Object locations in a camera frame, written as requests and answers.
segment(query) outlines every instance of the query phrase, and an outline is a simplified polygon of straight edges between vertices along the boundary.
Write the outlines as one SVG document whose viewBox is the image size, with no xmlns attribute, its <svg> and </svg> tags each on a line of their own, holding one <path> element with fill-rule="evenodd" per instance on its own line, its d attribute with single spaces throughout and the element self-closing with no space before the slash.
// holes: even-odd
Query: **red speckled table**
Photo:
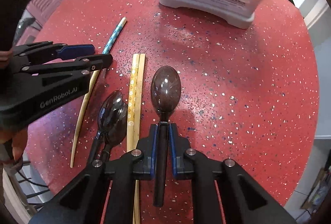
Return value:
<svg viewBox="0 0 331 224">
<path fill-rule="evenodd" d="M 318 114 L 318 77 L 311 41 L 300 12 L 287 0 L 263 0 L 247 30 L 208 13 L 171 9 L 158 0 L 64 0 L 37 41 L 92 43 L 100 53 L 120 19 L 128 23 L 112 48 L 114 62 L 99 80 L 77 147 L 70 155 L 82 98 L 29 127 L 29 158 L 57 193 L 85 165 L 97 131 L 97 113 L 109 93 L 128 96 L 134 53 L 146 53 L 141 137 L 158 119 L 150 84 L 162 65 L 173 66 L 182 96 L 171 121 L 191 146 L 210 158 L 231 157 L 282 205 L 305 168 Z M 125 141 L 112 152 L 117 158 Z M 153 182 L 141 182 L 142 223 L 192 223 L 189 182 L 170 170 L 164 207 L 153 203 Z"/>
</svg>

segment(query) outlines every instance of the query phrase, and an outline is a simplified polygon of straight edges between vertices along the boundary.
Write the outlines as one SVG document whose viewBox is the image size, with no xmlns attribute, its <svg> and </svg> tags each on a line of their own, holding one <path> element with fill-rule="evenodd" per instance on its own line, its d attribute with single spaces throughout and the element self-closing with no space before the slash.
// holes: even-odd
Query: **screw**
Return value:
<svg viewBox="0 0 331 224">
<path fill-rule="evenodd" d="M 197 151 L 194 148 L 188 148 L 186 150 L 186 154 L 188 154 L 189 156 L 194 156 L 197 153 Z"/>
<path fill-rule="evenodd" d="M 224 163 L 227 167 L 233 167 L 236 164 L 233 159 L 226 159 Z"/>
<path fill-rule="evenodd" d="M 94 167 L 100 167 L 102 165 L 102 160 L 100 159 L 95 159 L 94 161 L 92 161 L 92 165 Z"/>
<path fill-rule="evenodd" d="M 131 151 L 131 155 L 134 156 L 134 157 L 138 157 L 141 155 L 141 151 L 139 149 L 133 149 Z"/>
</svg>

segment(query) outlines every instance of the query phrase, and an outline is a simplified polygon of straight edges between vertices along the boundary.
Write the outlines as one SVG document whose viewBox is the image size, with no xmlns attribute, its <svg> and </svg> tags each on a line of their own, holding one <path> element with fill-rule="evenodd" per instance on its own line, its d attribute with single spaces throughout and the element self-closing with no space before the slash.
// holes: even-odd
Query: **hand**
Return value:
<svg viewBox="0 0 331 224">
<path fill-rule="evenodd" d="M 0 51 L 0 69 L 5 69 L 8 64 L 9 60 L 13 56 L 13 49 L 9 51 Z"/>
<path fill-rule="evenodd" d="M 17 161 L 23 154 L 28 142 L 28 127 L 18 132 L 0 131 L 0 144 L 13 139 L 12 148 L 14 160 Z"/>
</svg>

